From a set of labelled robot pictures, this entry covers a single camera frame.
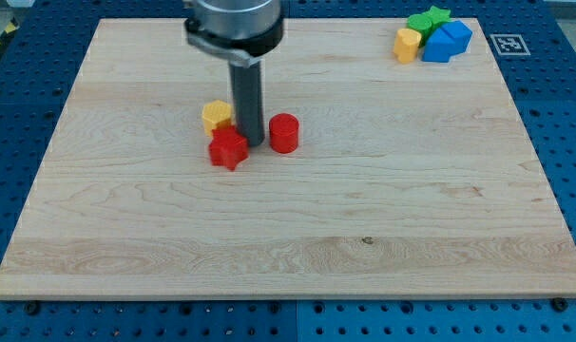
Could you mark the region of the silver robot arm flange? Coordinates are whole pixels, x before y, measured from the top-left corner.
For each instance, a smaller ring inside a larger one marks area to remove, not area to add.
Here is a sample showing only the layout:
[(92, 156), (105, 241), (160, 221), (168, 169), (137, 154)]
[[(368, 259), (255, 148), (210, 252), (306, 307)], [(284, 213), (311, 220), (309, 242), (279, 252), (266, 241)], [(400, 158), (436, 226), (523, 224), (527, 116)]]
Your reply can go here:
[(192, 11), (184, 22), (187, 43), (233, 67), (252, 67), (282, 40), (280, 0), (184, 0), (183, 4)]

